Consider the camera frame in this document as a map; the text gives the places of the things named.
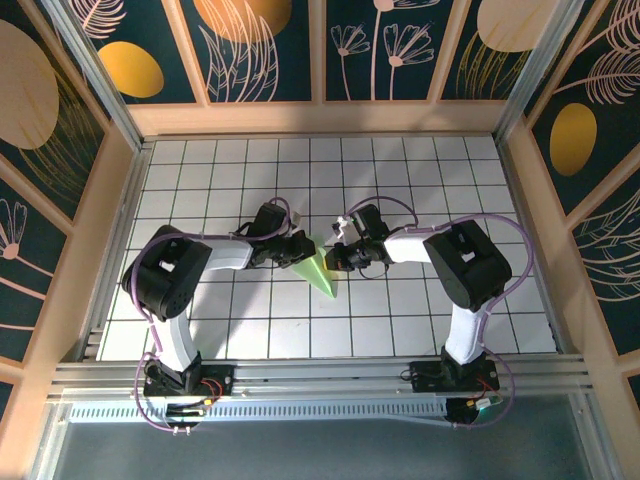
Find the flower illustration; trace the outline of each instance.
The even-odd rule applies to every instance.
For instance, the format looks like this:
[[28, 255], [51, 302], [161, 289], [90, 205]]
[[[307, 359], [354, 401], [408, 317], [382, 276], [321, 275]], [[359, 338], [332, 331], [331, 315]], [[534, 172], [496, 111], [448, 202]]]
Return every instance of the flower illustration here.
[[371, 49], [371, 100], [376, 99], [376, 53], [378, 52], [378, 33], [383, 12], [392, 10], [409, 10], [411, 8], [431, 7], [440, 3], [440, 0], [373, 0], [376, 7], [376, 22], [373, 28], [373, 48]]
[[20, 240], [27, 224], [27, 207], [20, 202], [13, 205], [13, 217], [9, 203], [0, 198], [0, 255], [14, 260], [20, 251]]
[[340, 25], [331, 28], [331, 38], [333, 44], [340, 55], [340, 63], [342, 65], [342, 81], [344, 83], [344, 91], [347, 94], [347, 100], [351, 100], [349, 92], [349, 82], [347, 81], [347, 72], [344, 68], [344, 58], [349, 55], [356, 55], [371, 50], [371, 44], [367, 42], [367, 35], [362, 30], [362, 25], [354, 27], [349, 25], [342, 30]]
[[430, 25], [416, 27], [408, 25], [398, 35], [398, 24], [384, 28], [384, 45], [391, 65], [391, 82], [389, 84], [389, 100], [393, 100], [393, 81], [395, 70], [405, 65], [417, 65], [433, 60], [434, 50], [428, 48], [431, 43]]
[[[13, 212], [9, 207], [9, 202], [6, 199], [0, 198], [0, 261], [13, 261], [17, 260], [26, 266], [40, 272], [49, 277], [53, 277], [51, 272], [28, 262], [20, 256], [20, 242], [22, 242], [22, 236], [24, 234], [25, 227], [27, 225], [27, 207], [20, 202], [13, 204]], [[29, 295], [39, 300], [44, 300], [45, 295], [40, 292], [36, 292], [30, 288], [19, 285], [9, 279], [0, 276], [0, 285], [5, 285], [18, 292]], [[0, 323], [0, 328], [10, 328], [13, 330], [33, 330], [33, 327], [21, 327], [15, 325], [8, 325]]]

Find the grid floor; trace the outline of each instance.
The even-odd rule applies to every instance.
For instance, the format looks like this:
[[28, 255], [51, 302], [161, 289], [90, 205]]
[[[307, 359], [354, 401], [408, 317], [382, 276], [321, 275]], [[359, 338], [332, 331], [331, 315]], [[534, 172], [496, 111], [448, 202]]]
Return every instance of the grid floor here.
[[[279, 195], [302, 215], [310, 235], [329, 242], [331, 224], [353, 204], [387, 195], [412, 205], [420, 224], [470, 213], [515, 219], [490, 136], [374, 137], [157, 142], [122, 271], [163, 224], [186, 232], [226, 233]], [[410, 217], [379, 204], [390, 228]], [[524, 271], [518, 233], [480, 222], [512, 266]], [[289, 270], [205, 275], [189, 307], [205, 359], [428, 355], [449, 331], [451, 302], [430, 264], [371, 267], [341, 275], [332, 300]], [[485, 339], [499, 353], [556, 350], [533, 277], [494, 309]], [[130, 298], [116, 289], [99, 360], [137, 360], [151, 340]]]

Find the green cone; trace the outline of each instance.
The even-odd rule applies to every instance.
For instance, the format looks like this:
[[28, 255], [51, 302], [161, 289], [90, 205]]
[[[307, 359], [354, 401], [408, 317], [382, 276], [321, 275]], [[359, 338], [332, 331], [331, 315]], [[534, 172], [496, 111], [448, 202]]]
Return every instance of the green cone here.
[[329, 298], [336, 298], [336, 288], [333, 282], [333, 274], [324, 268], [324, 248], [316, 241], [316, 254], [302, 262], [293, 265], [291, 269], [303, 280], [316, 287]]

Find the green object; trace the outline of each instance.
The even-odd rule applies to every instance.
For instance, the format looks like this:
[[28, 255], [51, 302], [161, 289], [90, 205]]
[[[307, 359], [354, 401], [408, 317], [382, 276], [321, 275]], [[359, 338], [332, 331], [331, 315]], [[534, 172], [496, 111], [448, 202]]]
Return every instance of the green object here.
[[324, 268], [324, 248], [316, 242], [316, 254], [302, 262], [293, 265], [291, 269], [303, 280], [306, 280], [315, 288], [330, 298], [336, 298], [336, 288], [332, 273]]

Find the yellow circle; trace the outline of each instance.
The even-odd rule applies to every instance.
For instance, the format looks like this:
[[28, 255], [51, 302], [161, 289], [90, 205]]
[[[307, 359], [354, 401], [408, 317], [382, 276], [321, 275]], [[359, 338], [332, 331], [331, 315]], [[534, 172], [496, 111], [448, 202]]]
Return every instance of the yellow circle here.
[[598, 125], [593, 112], [581, 103], [564, 107], [551, 129], [551, 164], [570, 177], [585, 166], [596, 144]]
[[39, 148], [58, 122], [56, 74], [31, 37], [0, 20], [0, 138]]
[[533, 49], [544, 32], [557, 0], [482, 0], [478, 35], [498, 52]]
[[245, 2], [256, 19], [264, 18], [273, 36], [284, 30], [291, 19], [291, 0], [194, 0], [193, 3], [216, 34], [227, 40], [247, 43], [248, 39], [255, 41], [257, 38], [250, 34], [252, 25]]
[[145, 50], [129, 42], [113, 42], [98, 51], [116, 88], [127, 95], [148, 98], [160, 93], [164, 76]]

